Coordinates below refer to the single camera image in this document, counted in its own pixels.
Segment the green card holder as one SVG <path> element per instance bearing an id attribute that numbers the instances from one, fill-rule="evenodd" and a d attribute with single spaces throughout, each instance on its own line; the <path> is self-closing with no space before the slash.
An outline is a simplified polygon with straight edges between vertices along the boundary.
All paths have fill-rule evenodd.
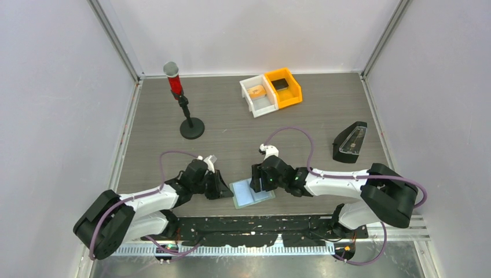
<path id="1" fill-rule="evenodd" d="M 248 178 L 229 184 L 229 188 L 234 194 L 233 201 L 236 209 L 242 209 L 243 207 L 265 202 L 276 197 L 274 191 L 254 192 L 254 190 L 250 188 L 251 181 L 252 178 Z"/>

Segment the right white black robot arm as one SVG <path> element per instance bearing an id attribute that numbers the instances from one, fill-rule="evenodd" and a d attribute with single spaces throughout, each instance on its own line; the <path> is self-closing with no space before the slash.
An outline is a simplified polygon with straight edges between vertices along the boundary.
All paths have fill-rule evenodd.
<path id="1" fill-rule="evenodd" d="M 418 188 L 381 163 L 354 172 L 332 172 L 312 167 L 294 168 L 277 156 L 252 165 L 254 192 L 283 188 L 296 197 L 340 196 L 356 199 L 340 204 L 331 218 L 331 232 L 346 237 L 360 226 L 384 222 L 407 228 L 416 205 Z"/>

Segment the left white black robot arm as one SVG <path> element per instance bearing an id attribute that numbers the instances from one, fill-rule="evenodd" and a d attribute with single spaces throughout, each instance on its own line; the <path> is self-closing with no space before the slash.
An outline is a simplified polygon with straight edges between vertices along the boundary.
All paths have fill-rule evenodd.
<path id="1" fill-rule="evenodd" d="M 234 196 L 212 157 L 193 159 L 184 171 L 153 189 L 122 195 L 104 191 L 76 222 L 73 233 L 97 260 L 144 236 L 170 240 L 180 226 L 172 210 L 198 194 L 209 200 Z"/>

